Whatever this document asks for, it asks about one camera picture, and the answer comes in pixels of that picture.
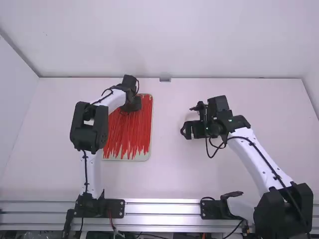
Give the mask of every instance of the wooden board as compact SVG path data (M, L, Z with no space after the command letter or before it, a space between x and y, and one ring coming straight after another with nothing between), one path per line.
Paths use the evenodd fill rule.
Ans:
M153 97L139 94L142 108L125 113L120 108L109 116L108 141L103 148L105 160L146 161L151 155Z

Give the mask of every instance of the wire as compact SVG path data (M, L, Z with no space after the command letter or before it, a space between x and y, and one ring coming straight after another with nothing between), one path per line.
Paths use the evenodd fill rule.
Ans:
M203 201L204 199L210 199L210 200L212 200L212 201L215 201L215 199L212 198L212 197L203 197L200 201Z
M88 192L88 170L87 170L87 158L88 156L86 156L86 152L85 150L82 150L83 151L83 159L84 159L84 172L85 172L85 193ZM80 228L80 231L79 231L79 238L81 237L81 234L82 234L82 228L83 228L83 222L84 222L84 212L83 212L83 215L82 215L82 219L81 219L81 228Z
M103 96L106 91L111 91L111 92L113 93L112 89L107 88L107 89L105 89L105 90L103 91L103 93L101 94L101 96Z
M301 210L300 210L298 204L296 203L296 201L295 201L294 198L292 197L291 193L289 192L288 188L285 186L284 182L282 181L280 175L274 170L274 168L271 166L271 164L268 162L268 160L265 158L265 156L262 154L262 152L259 150L259 148L258 148L250 139L247 139L247 138L242 137L242 136L233 136L233 137L230 137L230 138L227 139L227 141L225 142L225 145L227 144L228 140L230 140L230 139L236 139L236 138L239 138L239 139L243 139L243 140L245 140L245 141L248 141L248 142L249 142L249 145L250 145L250 146L253 146L253 147L255 148L255 150L259 153L259 155L262 157L262 159L265 161L265 163L267 164L267 166L270 168L270 170L272 171L272 173L275 175L274 178L277 179L277 180L280 182L280 184L283 186L283 188L285 189L285 191L286 191L288 197L290 198L290 200L291 200L293 206L295 207L295 209L297 210L297 213L299 214L299 216L300 216L300 218L301 218L301 221L302 221L302 223L303 223L303 226L305 227L305 232L306 232L306 234L307 234L307 238L308 238L308 239L311 239L310 233L309 233L308 230L307 230L307 222L306 222L306 219L305 219L305 217L303 216L303 214L302 214L302 212L301 212ZM207 152L207 155L208 155L209 158L213 158L213 157L216 155L217 151L218 151L219 149L221 149L221 146L223 145L223 143L221 143L221 144L217 147L217 149L215 150L214 154L213 154L212 156L210 156L209 153L208 153L207 138L205 139L205 143L206 143L206 152Z
M223 237L222 239L226 239L226 238L228 238L229 236L231 236L231 235L239 228L240 224L242 224L243 221L244 221L244 219L242 219L242 220L239 222L239 224L234 228L234 230L231 231L230 234L228 234L227 236Z
M134 239L138 239L141 235L142 235L143 232L140 232L140 234L138 234Z
M210 137L209 138L209 144L211 145L211 146L213 146L214 148L218 148L218 146L216 146L216 145L214 145L212 142L211 142L211 139L212 139L212 137Z
M150 236L150 237L161 238L161 239L168 239L168 238L160 237L160 236L153 235L153 234L147 234L147 233L140 233L140 234L138 234L138 233L129 233L129 234L139 235L139 236Z
M226 147L226 143L222 142L222 143L216 148L216 150L215 150L215 152L213 153L213 155L210 156L210 155L209 155L209 152L208 152L207 138L205 138L205 145L206 145L206 153L207 153L207 156L208 156L209 158L213 158L213 157L216 155L216 153L218 152L218 150L220 150L220 149Z
M138 92L139 92L139 90L140 90L140 81L139 81L138 79L136 79L136 81L138 82L138 89L137 89L137 91L135 92L135 95L137 95Z

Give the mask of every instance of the white wall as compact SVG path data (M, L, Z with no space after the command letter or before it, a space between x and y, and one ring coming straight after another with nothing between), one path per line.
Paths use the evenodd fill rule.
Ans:
M319 55L318 9L318 0L2 0L0 28L42 76L303 78Z
M0 176L8 162L38 76L0 36Z

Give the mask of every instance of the aluminum rail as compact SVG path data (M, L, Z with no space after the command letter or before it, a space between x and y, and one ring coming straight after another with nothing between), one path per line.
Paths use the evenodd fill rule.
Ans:
M239 220L202 220L199 200L125 199L125 216L113 219L116 227L127 232L206 232L229 233ZM72 201L0 201L0 230L61 231ZM72 231L80 229L75 218ZM249 225L251 232L254 226ZM85 218L83 231L112 231L109 219ZM319 204L314 204L312 234L319 234Z

